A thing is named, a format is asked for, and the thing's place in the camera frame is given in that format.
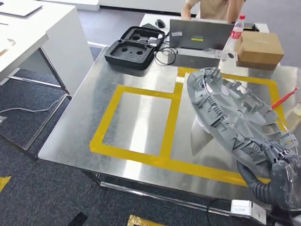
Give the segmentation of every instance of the computer mouse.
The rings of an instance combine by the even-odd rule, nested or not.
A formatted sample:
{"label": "computer mouse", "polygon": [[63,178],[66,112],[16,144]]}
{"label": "computer mouse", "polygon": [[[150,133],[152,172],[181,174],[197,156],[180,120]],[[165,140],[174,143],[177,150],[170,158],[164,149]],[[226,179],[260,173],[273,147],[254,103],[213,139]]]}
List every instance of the computer mouse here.
{"label": "computer mouse", "polygon": [[158,28],[164,28],[164,27],[165,27],[165,23],[163,22],[163,21],[161,20],[161,19],[156,20],[156,21],[155,21],[155,25],[156,25],[157,27],[158,27]]}
{"label": "computer mouse", "polygon": [[228,56],[229,57],[230,57],[230,58],[232,58],[232,59],[233,59],[235,56],[233,55],[233,54],[232,54],[232,53],[228,53]]}

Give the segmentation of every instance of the gray plastic part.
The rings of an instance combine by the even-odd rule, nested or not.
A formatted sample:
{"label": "gray plastic part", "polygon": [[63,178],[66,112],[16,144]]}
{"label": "gray plastic part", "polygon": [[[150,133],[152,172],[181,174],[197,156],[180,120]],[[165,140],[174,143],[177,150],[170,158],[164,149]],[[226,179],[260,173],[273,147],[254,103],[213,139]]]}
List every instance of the gray plastic part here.
{"label": "gray plastic part", "polygon": [[196,114],[215,139],[262,176],[271,176],[272,160],[278,152],[260,144],[273,141],[291,154],[298,145],[294,135],[279,129],[275,111],[240,82],[223,79],[217,68],[190,74],[187,90]]}

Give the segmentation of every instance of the beige shirt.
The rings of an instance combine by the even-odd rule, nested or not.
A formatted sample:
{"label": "beige shirt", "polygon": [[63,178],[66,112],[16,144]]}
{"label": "beige shirt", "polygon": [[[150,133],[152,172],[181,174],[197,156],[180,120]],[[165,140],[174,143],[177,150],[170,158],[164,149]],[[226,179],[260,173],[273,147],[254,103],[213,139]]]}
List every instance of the beige shirt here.
{"label": "beige shirt", "polygon": [[186,0],[186,3],[194,6],[199,1],[201,9],[197,18],[227,20],[229,0]]}

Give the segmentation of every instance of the cardboard box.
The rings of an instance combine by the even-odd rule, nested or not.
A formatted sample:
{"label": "cardboard box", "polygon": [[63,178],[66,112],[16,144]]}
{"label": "cardboard box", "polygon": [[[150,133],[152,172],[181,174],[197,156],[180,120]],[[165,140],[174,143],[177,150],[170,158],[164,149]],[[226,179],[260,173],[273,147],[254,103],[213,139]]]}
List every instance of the cardboard box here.
{"label": "cardboard box", "polygon": [[272,70],[284,56],[276,34],[242,32],[235,47],[238,66]]}

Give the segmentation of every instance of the white table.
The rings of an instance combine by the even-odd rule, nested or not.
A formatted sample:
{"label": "white table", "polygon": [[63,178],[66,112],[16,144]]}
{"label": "white table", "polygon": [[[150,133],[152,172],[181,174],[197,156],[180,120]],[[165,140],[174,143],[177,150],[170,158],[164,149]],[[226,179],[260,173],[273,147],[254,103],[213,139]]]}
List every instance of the white table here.
{"label": "white table", "polygon": [[[0,134],[32,159],[29,148],[66,98],[73,96],[92,67],[94,60],[74,6],[44,2],[43,7],[26,18],[0,15],[0,33],[15,45],[0,56],[0,81],[5,78],[25,81],[55,89],[65,95],[25,147]],[[14,76],[17,68],[53,74],[59,83],[50,84]]]}

